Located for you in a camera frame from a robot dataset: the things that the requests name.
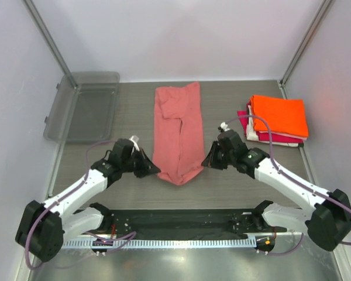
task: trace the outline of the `pink cloth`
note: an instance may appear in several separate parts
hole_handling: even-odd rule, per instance
[[[247,112],[238,111],[238,116],[243,116],[243,115],[247,115]],[[243,126],[243,129],[245,131],[245,136],[247,137],[248,141],[250,140],[250,141],[269,143],[268,133],[255,132],[253,128],[249,128],[250,124],[249,124],[248,117],[239,118],[239,120]],[[296,148],[299,147],[299,145],[303,144],[301,139],[281,136],[276,133],[272,133],[272,141],[274,145],[291,146]]]
[[[152,161],[158,177],[180,186],[203,170],[204,159],[199,83],[157,88]]]

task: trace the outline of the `gray table surface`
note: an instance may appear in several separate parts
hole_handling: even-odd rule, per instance
[[[188,83],[123,83],[119,91],[119,103],[113,122],[112,139],[137,135],[139,144],[149,158],[153,153],[154,92],[161,86],[184,86]],[[204,123],[204,148],[209,152],[218,136],[217,127],[223,121],[236,117],[236,111],[245,108],[253,94],[281,98],[276,81],[209,81],[201,82],[201,108]],[[231,126],[243,136],[239,121]],[[269,151],[266,144],[247,142],[248,147]],[[53,194],[73,184],[85,172],[84,153],[89,145],[66,144],[61,159]],[[90,152],[89,161],[103,157],[109,146],[97,147]],[[307,178],[300,151],[297,148],[276,146],[275,158],[295,174]],[[251,208],[263,200],[282,205],[295,206],[275,189],[239,174],[234,168],[225,171],[204,169],[187,184],[177,187],[171,183],[149,176],[137,179],[124,174],[103,193],[89,203],[99,202],[116,209],[156,208]]]

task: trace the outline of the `metal frame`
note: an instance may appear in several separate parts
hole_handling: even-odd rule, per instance
[[[293,73],[294,69],[296,68],[300,58],[304,54],[305,50],[311,43],[311,40],[313,39],[314,35],[316,34],[318,28],[320,27],[322,21],[325,19],[325,16],[328,14],[330,8],[334,4],[335,0],[324,0],[318,9],[311,25],[309,26],[306,34],[303,37],[303,40],[301,44],[298,47],[298,50],[295,52],[294,57],[292,58],[289,66],[286,69],[286,72],[283,76],[283,78],[280,81],[281,85],[286,85],[289,77]]]
[[[62,57],[59,49],[57,48],[51,34],[48,31],[48,28],[46,24],[43,22],[42,17],[40,16],[37,8],[35,7],[35,4],[32,0],[22,0],[25,6],[27,7],[28,11],[31,14],[31,17],[33,18],[36,26],[39,28],[40,33],[42,34],[43,38],[45,39],[51,53],[54,56],[54,59],[57,61],[59,66],[61,67],[63,73],[65,76],[68,78],[68,81],[72,85],[73,88],[77,88],[78,84],[75,81],[73,75],[71,74],[68,65],[66,65],[66,62],[64,58]]]

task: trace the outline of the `white linear rail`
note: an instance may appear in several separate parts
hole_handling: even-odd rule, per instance
[[[62,249],[111,249],[121,246],[125,240],[115,241],[113,245],[94,245],[95,238],[80,237],[64,243]],[[131,240],[123,249],[198,249],[198,248],[254,248],[255,236],[240,240],[207,240],[207,241],[161,241]]]

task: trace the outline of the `robotic arm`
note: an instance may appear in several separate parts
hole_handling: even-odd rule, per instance
[[[218,140],[213,142],[211,151],[202,163],[203,166],[219,170],[233,166],[240,173],[274,187],[300,206],[283,207],[267,200],[260,203],[252,212],[258,230],[284,227],[302,232],[308,234],[326,251],[334,250],[341,243],[351,231],[351,215],[314,193],[317,191],[351,208],[344,192],[338,189],[333,192],[322,189],[291,173],[275,160],[274,165],[266,152],[259,148],[248,149],[238,133],[226,125],[222,124],[219,130]],[[119,180],[123,173],[133,172],[136,177],[142,178],[160,172],[143,149],[138,147],[136,141],[136,137],[119,139],[104,158],[91,166],[87,178],[82,177],[62,193],[43,203],[35,200],[30,202],[23,212],[16,242],[25,247],[34,222],[52,205],[55,206],[36,225],[30,238],[29,250],[42,262],[55,257],[63,242],[91,229],[108,229],[113,222],[112,213],[108,208],[93,203],[82,212],[78,213],[78,209],[91,197]],[[313,192],[295,182],[309,187]]]
[[[138,178],[156,174],[160,169],[138,147],[137,137],[119,139],[105,157],[95,162],[88,171],[88,177],[82,177],[62,193],[43,203],[30,202],[22,215],[16,234],[16,242],[25,247],[30,229],[39,215],[49,206],[53,207],[36,226],[30,240],[30,252],[42,262],[47,262],[57,255],[63,242],[77,237],[91,229],[108,229],[112,225],[110,210],[98,203],[91,204],[80,213],[76,211],[91,197],[104,191],[119,180],[123,173],[133,172]],[[76,187],[80,186],[64,200],[60,200]]]
[[[231,165],[238,172],[274,187],[300,206],[299,209],[283,207],[272,201],[260,203],[253,211],[258,229],[285,227],[308,234],[314,243],[326,251],[334,250],[351,231],[351,214],[314,193],[317,191],[351,208],[348,196],[338,189],[330,192],[315,186],[275,162],[282,171],[280,173],[266,152],[259,148],[248,149],[238,133],[224,123],[219,130],[218,140],[213,142],[203,166],[223,170]],[[302,188],[296,181],[314,192]]]

